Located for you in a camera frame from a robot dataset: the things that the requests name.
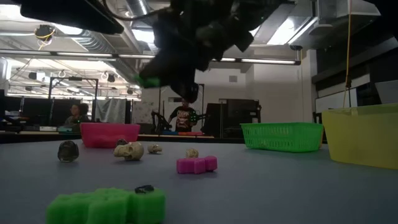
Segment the yellow basket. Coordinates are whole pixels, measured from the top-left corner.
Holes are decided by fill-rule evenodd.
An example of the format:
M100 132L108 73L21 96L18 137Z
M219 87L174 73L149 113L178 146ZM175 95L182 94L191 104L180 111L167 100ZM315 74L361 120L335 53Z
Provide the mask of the yellow basket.
M398 104L322 113L334 161L398 169Z

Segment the green basket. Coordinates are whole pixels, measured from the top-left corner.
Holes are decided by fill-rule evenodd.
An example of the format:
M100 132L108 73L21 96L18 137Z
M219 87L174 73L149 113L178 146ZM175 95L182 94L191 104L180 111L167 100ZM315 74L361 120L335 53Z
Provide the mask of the green basket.
M246 147L285 152L319 149L323 125L313 123L241 124Z

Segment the table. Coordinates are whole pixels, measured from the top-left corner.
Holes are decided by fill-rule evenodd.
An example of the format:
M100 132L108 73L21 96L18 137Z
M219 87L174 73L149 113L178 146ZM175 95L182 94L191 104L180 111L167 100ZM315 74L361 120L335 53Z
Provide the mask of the table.
M1 223L43 224L58 194L145 184L165 190L165 224L398 223L398 171L333 162L327 150L292 154L159 142L162 155L126 162L111 149L75 142L80 156L72 163L58 161L60 141L0 145ZM216 156L219 169L177 174L176 160L189 147Z

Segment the pink plastic bin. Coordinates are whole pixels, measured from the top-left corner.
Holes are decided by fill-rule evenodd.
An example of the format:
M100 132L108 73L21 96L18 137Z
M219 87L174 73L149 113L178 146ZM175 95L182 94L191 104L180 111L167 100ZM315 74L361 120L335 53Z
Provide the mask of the pink plastic bin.
M86 147L112 148L119 139L137 141L138 124L82 123L81 139Z

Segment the green foam block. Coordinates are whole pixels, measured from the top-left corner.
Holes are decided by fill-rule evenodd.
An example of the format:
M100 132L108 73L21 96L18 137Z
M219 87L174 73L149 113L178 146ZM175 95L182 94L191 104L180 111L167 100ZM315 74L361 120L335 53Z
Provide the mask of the green foam block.
M151 224L165 217L163 190L137 194L98 189L93 193L59 195L46 211L46 224Z

